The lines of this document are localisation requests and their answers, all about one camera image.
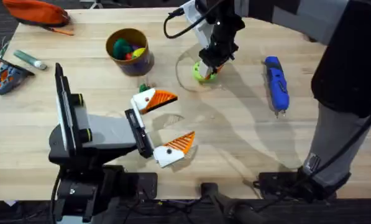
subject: cup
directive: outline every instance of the cup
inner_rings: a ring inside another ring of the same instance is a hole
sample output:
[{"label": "cup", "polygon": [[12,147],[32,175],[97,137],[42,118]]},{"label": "cup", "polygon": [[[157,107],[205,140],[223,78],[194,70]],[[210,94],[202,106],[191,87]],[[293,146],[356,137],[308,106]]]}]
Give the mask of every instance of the cup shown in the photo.
[{"label": "cup", "polygon": [[[129,44],[138,47],[145,47],[139,57],[130,60],[118,60],[113,57],[113,46],[118,39],[125,39]],[[111,34],[106,41],[106,52],[114,60],[126,75],[145,75],[153,66],[153,54],[149,50],[146,36],[139,30],[126,28]]]}]

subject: orange pouch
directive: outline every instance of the orange pouch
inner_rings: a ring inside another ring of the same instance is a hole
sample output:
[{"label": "orange pouch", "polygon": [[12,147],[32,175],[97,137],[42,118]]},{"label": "orange pouch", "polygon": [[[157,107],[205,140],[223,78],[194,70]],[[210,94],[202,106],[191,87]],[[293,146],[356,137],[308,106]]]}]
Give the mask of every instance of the orange pouch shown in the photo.
[{"label": "orange pouch", "polygon": [[58,6],[36,0],[3,0],[10,14],[19,22],[41,27],[63,27],[68,13]]}]

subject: wooden table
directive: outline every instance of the wooden table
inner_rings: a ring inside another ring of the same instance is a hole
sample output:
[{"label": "wooden table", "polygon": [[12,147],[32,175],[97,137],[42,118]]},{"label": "wooden table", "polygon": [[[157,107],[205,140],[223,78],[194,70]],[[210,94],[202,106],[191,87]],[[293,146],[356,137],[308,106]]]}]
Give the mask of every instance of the wooden table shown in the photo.
[{"label": "wooden table", "polygon": [[[230,197],[257,198],[248,186],[259,172],[295,169],[306,157],[318,115],[310,81],[324,46],[300,33],[253,19],[238,32],[240,49],[224,66],[216,83],[198,85],[191,77],[198,61],[194,33],[175,40],[162,24],[173,9],[100,9],[68,11],[75,36],[19,25],[5,59],[36,73],[10,94],[0,96],[0,200],[48,199],[58,166],[48,161],[48,137],[57,125],[54,64],[59,62],[73,92],[82,93],[91,114],[123,117],[140,84],[176,93],[179,99],[144,116],[153,140],[167,142],[196,131],[191,156],[173,167],[159,168],[153,159],[132,152],[111,162],[129,171],[158,173],[158,198],[198,197],[202,182],[217,182]],[[188,26],[185,18],[169,22],[174,34]],[[146,77],[127,77],[105,52],[115,30],[143,31],[155,56]],[[41,60],[46,72],[13,56],[21,49]],[[280,58],[291,97],[286,118],[276,119],[260,63]],[[371,197],[371,132],[352,167],[340,197]]]}]

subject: green marker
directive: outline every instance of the green marker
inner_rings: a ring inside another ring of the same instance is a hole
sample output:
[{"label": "green marker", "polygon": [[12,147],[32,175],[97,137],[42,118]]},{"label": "green marker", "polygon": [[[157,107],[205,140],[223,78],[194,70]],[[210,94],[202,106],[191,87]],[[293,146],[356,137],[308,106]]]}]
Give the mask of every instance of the green marker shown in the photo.
[{"label": "green marker", "polygon": [[14,55],[17,56],[17,58],[23,60],[24,62],[27,62],[30,65],[33,65],[35,68],[38,68],[40,70],[45,70],[47,68],[47,65],[44,64],[41,60],[36,59],[20,50],[16,50],[14,52]]}]

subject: green pom pom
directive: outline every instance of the green pom pom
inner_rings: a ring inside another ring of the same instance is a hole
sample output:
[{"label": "green pom pom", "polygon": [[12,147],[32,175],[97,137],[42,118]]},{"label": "green pom pom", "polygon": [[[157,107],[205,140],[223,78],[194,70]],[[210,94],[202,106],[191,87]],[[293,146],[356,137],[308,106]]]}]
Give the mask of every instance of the green pom pom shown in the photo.
[{"label": "green pom pom", "polygon": [[126,54],[131,53],[132,47],[125,39],[118,39],[115,44],[113,45],[113,57],[118,60],[125,60]]},{"label": "green pom pom", "polygon": [[146,84],[141,84],[141,86],[140,86],[140,93],[142,93],[143,91],[147,91],[149,89],[150,89],[150,87],[147,86]]},{"label": "green pom pom", "polygon": [[193,77],[199,81],[199,82],[208,82],[208,81],[212,81],[212,80],[215,80],[217,78],[217,74],[216,73],[213,73],[210,75],[210,78],[209,79],[204,79],[200,73],[199,73],[199,64],[200,62],[197,62],[194,66],[193,66],[193,69],[192,69],[192,74],[193,74]]}]

